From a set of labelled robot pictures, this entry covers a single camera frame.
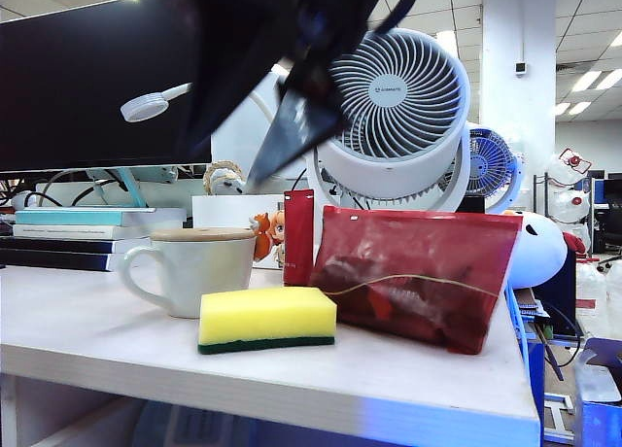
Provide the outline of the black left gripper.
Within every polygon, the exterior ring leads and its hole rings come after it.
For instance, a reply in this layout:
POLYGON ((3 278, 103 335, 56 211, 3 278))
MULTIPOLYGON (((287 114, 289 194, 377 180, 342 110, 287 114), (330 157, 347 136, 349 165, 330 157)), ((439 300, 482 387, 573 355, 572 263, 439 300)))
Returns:
MULTIPOLYGON (((210 158, 211 134, 263 79, 290 60, 297 78, 326 70, 363 38, 378 0, 168 0, 190 38, 190 106, 176 140, 185 161, 210 158)), ((280 104, 250 170, 261 186, 344 127, 330 77, 306 90, 279 85, 280 104)))

